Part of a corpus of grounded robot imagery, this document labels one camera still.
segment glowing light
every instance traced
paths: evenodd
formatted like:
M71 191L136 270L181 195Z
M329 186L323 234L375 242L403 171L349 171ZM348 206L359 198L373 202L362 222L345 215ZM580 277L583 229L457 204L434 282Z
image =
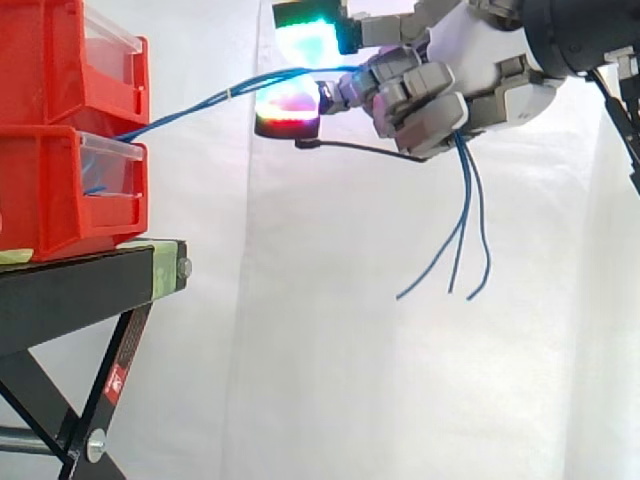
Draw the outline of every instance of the glowing light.
M256 114L270 120L315 120L319 103L320 92L313 78L298 77L259 91Z
M276 42L284 57L297 67L330 68L342 63L336 29L324 20L279 28Z

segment black metal stand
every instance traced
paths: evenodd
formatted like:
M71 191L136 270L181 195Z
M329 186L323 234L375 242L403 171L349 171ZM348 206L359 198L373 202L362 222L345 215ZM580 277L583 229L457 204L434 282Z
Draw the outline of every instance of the black metal stand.
M30 428L0 427L0 451L55 456L60 480L126 480L106 453L109 425L152 303L186 287L186 254L184 242L144 242L53 264L0 267L0 394ZM29 348L116 315L79 416Z

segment white backdrop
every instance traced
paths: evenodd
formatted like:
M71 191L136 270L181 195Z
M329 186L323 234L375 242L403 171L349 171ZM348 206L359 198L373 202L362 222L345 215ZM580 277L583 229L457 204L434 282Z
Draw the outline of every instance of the white backdrop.
M274 64L258 0L90 3L149 37L154 117ZM448 255L394 300L457 220L454 154L416 166L301 153L252 138L250 99L144 137L151 233L187 239L195 274L154 307L112 427L129 478L638 478L640 207L606 130L593 167L600 105L572 81L535 122L472 143L495 269L471 304L475 223L455 296ZM357 112L325 121L323 136L379 144ZM111 327L37 351L76 405ZM55 462L2 455L0 478L55 478Z

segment led light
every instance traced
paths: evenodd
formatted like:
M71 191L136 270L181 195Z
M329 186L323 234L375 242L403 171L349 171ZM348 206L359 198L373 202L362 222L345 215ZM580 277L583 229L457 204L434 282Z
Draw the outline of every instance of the led light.
M257 135L269 138L316 138L320 129L320 92L311 77L299 77L256 95Z
M324 20L279 28L276 42L292 65L331 68L341 64L336 28Z
M258 92L256 114L263 119L314 120L320 92L313 78L298 77Z

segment label sticker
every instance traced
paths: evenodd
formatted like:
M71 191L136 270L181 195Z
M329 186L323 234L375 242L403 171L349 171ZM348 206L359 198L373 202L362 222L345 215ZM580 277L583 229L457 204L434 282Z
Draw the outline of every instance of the label sticker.
M111 369L107 385L104 387L104 395L109 402L115 407L120 400L120 394L124 388L124 382L127 379L127 372L118 364Z

